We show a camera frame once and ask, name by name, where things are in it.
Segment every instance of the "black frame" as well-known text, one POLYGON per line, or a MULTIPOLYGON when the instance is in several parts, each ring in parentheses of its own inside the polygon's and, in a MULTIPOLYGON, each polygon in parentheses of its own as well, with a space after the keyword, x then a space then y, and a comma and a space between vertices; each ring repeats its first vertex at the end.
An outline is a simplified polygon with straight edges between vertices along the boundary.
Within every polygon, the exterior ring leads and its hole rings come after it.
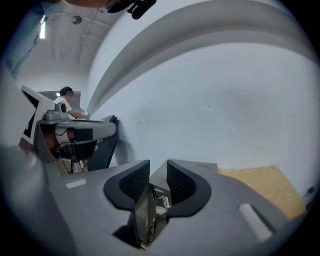
MULTIPOLYGON (((3 52, 7 42, 13 34, 15 28, 18 26, 20 20, 29 11, 29 9, 38 1, 5 1, 2 2, 2 9, 6 9, 11 15, 3 14, 0 19, 4 25, 1 33, 2 40, 0 41, 0 51, 3 52)), ((320 57, 320 43, 319 43, 319 8, 317 1, 294 1, 281 0, 281 2, 291 11, 297 21, 300 23, 306 34, 308 35, 313 47, 320 57)), ((312 203, 312 207, 303 221, 301 226, 292 235, 292 237, 274 254, 284 255, 292 251, 304 255, 314 254, 317 252, 318 228, 320 227, 320 193, 318 192, 312 203)), ((2 241, 1 249, 5 252, 6 249, 11 253, 28 252, 37 255, 50 254, 44 251, 43 247, 34 241, 29 234, 25 232, 22 226, 15 220, 12 213, 6 207, 3 193, 1 193, 1 213, 3 225, 2 233, 4 234, 4 241, 2 241)))

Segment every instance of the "wooden board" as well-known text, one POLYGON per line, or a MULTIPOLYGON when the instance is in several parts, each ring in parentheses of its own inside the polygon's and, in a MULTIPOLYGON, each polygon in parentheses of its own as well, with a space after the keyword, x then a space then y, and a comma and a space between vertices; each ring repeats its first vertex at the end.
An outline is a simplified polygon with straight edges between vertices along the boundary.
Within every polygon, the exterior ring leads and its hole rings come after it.
POLYGON ((276 166, 253 169, 219 169, 258 192, 292 220, 307 212, 305 204, 287 177, 276 166))

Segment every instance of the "person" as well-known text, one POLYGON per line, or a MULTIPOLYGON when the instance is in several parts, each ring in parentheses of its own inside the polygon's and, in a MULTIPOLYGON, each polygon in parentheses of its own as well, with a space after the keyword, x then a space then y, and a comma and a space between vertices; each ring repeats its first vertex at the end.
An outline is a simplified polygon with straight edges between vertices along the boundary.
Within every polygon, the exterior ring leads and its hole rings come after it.
POLYGON ((88 115, 81 114, 81 113, 72 109, 72 107, 70 106, 69 103, 72 101, 73 96, 74 96, 74 91, 70 87, 66 86, 60 90, 60 96, 58 98, 56 98, 54 100, 54 102, 55 103, 64 103, 66 106, 66 111, 68 112, 68 114, 70 116, 72 116, 74 118, 89 120, 88 115))

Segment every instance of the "white shirt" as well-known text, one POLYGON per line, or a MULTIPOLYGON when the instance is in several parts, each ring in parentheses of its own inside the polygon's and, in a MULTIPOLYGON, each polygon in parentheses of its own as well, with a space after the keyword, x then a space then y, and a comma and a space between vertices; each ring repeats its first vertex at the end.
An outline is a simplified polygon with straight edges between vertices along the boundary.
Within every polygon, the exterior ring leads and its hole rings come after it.
POLYGON ((58 97, 54 100, 55 103, 64 103, 65 107, 66 107, 66 112, 69 112, 72 110, 72 107, 70 106, 70 104, 68 103, 68 101, 63 98, 63 97, 58 97))

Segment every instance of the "gray plastic housing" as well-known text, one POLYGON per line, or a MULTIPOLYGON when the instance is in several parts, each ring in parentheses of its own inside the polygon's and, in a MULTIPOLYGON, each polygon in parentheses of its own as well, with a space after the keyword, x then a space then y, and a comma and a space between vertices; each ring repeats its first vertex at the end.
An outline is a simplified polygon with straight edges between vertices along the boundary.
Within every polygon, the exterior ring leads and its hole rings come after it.
MULTIPOLYGON (((103 186, 141 161, 60 176, 54 165, 43 165, 19 148, 0 149, 5 202, 27 232, 51 252, 83 256, 224 256, 254 250, 256 255, 264 255, 265 243, 279 246, 295 229, 287 229, 285 216, 240 181, 214 171, 189 168, 210 184, 208 203, 191 217, 171 218, 147 251, 139 250, 112 235, 128 222, 130 212, 116 209, 106 198, 103 186), (238 211, 238 206, 246 203, 252 204, 275 229, 264 243, 257 242, 238 211)), ((166 176, 166 169, 157 170, 156 175, 166 176)), ((155 177, 152 175, 150 181, 160 184, 155 177)))

